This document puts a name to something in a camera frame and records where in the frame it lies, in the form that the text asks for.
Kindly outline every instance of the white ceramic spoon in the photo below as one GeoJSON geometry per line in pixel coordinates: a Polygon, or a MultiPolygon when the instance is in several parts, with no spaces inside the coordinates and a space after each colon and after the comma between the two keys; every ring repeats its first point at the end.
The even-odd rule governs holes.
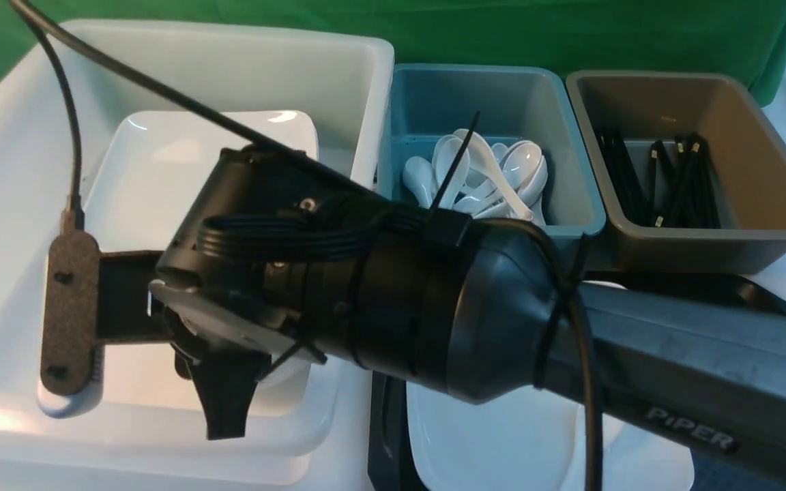
{"type": "Polygon", "coordinates": [[[499,161],[502,173],[505,174],[506,181],[515,190],[520,190],[527,184],[530,177],[536,174],[539,164],[542,162],[542,149],[533,142],[522,142],[512,146],[506,152],[502,160],[499,161]]]}
{"type": "MultiPolygon", "coordinates": [[[[518,190],[517,196],[520,196],[525,205],[532,208],[536,201],[542,198],[542,191],[548,181],[548,164],[542,155],[542,149],[533,142],[520,142],[511,146],[503,158],[502,165],[506,180],[518,190]]],[[[501,192],[498,190],[480,200],[471,200],[470,196],[463,196],[461,201],[455,204],[454,209],[474,214],[475,218],[505,217],[508,214],[506,209],[508,204],[504,201],[497,204],[501,198],[501,192]]],[[[544,226],[544,217],[540,208],[533,222],[544,226]]]]}
{"type": "Polygon", "coordinates": [[[493,143],[493,146],[490,147],[490,151],[493,152],[494,158],[496,158],[496,162],[502,162],[502,158],[504,158],[505,154],[508,153],[508,146],[505,143],[493,143]]]}
{"type": "MultiPolygon", "coordinates": [[[[510,155],[515,149],[519,148],[521,145],[526,145],[526,144],[533,145],[534,148],[538,148],[538,146],[535,143],[530,142],[530,140],[520,140],[520,142],[515,143],[511,147],[506,147],[502,143],[494,143],[493,146],[491,147],[491,150],[493,152],[493,156],[495,156],[498,159],[498,162],[501,167],[506,159],[506,156],[510,155]],[[502,152],[502,149],[505,149],[506,152],[504,155],[499,155],[499,152],[502,152]]],[[[523,184],[524,178],[510,176],[509,170],[506,170],[506,168],[502,168],[502,172],[506,174],[506,179],[508,180],[508,183],[511,184],[511,186],[514,187],[515,190],[517,190],[518,196],[520,196],[521,199],[523,199],[523,196],[521,196],[521,186],[523,184]]],[[[462,211],[463,213],[475,214],[481,212],[483,211],[483,209],[489,208],[491,205],[495,204],[500,199],[502,199],[502,195],[499,192],[496,192],[496,184],[494,184],[493,181],[491,181],[490,179],[486,179],[486,178],[484,178],[484,183],[481,183],[480,186],[474,189],[472,189],[468,185],[463,186],[462,193],[464,196],[461,199],[459,199],[458,202],[456,202],[456,204],[454,205],[454,209],[456,211],[462,211]]],[[[523,200],[523,202],[524,205],[532,207],[531,202],[527,200],[523,200]]]]}
{"type": "MultiPolygon", "coordinates": [[[[433,170],[435,171],[436,184],[439,186],[439,189],[441,189],[441,185],[445,181],[450,166],[453,165],[456,153],[459,152],[462,146],[463,141],[457,137],[453,137],[446,140],[440,148],[437,148],[439,151],[436,153],[436,158],[433,160],[433,170]]],[[[439,208],[449,209],[453,206],[456,195],[461,192],[465,185],[465,178],[469,174],[470,166],[469,150],[465,150],[462,161],[456,165],[453,177],[450,178],[450,184],[447,189],[445,189],[445,194],[442,195],[441,201],[439,202],[439,208]]]]}
{"type": "Polygon", "coordinates": [[[416,155],[409,158],[402,169],[402,182],[418,200],[421,208],[429,208],[433,204],[437,189],[430,161],[416,155]]]}
{"type": "Polygon", "coordinates": [[[440,150],[452,138],[456,138],[456,137],[453,136],[453,134],[446,134],[445,136],[442,136],[441,138],[439,138],[439,140],[436,142],[436,148],[433,149],[433,159],[430,160],[430,162],[436,162],[436,159],[439,158],[440,150]]]}
{"type": "MultiPolygon", "coordinates": [[[[457,130],[453,132],[456,137],[461,139],[465,137],[467,133],[468,130],[457,130]]],[[[496,164],[496,159],[493,158],[493,150],[490,150],[490,145],[487,144],[486,140],[484,140],[480,134],[472,134],[469,142],[469,153],[471,158],[477,161],[472,162],[472,168],[496,184],[497,189],[502,192],[503,198],[505,198],[508,205],[511,206],[517,218],[520,218],[520,220],[532,221],[534,217],[532,209],[524,205],[524,202],[518,198],[517,192],[515,192],[514,188],[512,188],[511,184],[506,180],[505,174],[502,173],[499,164],[496,164]]]]}

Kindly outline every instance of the green backdrop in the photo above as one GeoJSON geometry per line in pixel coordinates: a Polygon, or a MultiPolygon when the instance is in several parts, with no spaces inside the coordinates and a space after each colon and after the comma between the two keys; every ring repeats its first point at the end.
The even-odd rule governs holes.
{"type": "MultiPolygon", "coordinates": [[[[721,72],[770,103],[786,0],[35,0],[57,21],[171,19],[384,38],[397,62],[721,72]]],[[[0,0],[0,78],[33,44],[0,0]]]]}

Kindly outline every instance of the robotic arm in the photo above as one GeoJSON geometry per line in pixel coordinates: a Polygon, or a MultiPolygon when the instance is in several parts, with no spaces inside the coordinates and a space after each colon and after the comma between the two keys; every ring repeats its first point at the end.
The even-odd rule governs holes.
{"type": "Polygon", "coordinates": [[[580,286],[583,311],[557,322],[568,290],[531,224],[391,203],[10,3],[57,69],[74,136],[44,31],[253,142],[222,150],[163,252],[100,252],[74,185],[48,257],[50,394],[81,394],[106,344],[169,342],[210,439],[244,434],[258,379],[290,357],[334,355],[475,404],[533,385],[590,407],[586,312],[606,413],[786,481],[786,318],[580,286]]]}

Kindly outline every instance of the gray plastic bin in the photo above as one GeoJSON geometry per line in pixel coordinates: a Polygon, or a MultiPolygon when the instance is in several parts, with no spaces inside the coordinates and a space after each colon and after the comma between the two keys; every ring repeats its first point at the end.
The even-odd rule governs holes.
{"type": "Polygon", "coordinates": [[[601,241],[607,261],[594,267],[757,273],[786,253],[786,146],[742,84],[713,74],[601,71],[575,72],[566,84],[609,217],[601,241]],[[721,229],[627,220],[593,131],[598,125],[621,131],[642,183],[652,142],[704,136],[721,229]]]}
{"type": "Polygon", "coordinates": [[[605,210],[564,84],[539,68],[397,65],[378,192],[412,199],[401,180],[405,161],[412,155],[431,159],[439,137],[467,128],[476,110],[478,133],[491,145],[526,138],[542,147],[549,163],[545,230],[565,255],[581,234],[601,232],[605,210]]]}

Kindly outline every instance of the white table surface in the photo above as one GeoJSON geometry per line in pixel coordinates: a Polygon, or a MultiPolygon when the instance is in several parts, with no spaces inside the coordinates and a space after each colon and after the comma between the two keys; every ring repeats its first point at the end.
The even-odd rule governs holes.
{"type": "MultiPolygon", "coordinates": [[[[783,90],[765,111],[786,142],[786,94],[783,90]]],[[[786,256],[754,279],[786,299],[786,256]]],[[[369,491],[372,486],[366,469],[370,395],[370,374],[356,367],[346,367],[330,435],[312,455],[306,475],[286,488],[0,460],[0,491],[369,491]]]]}

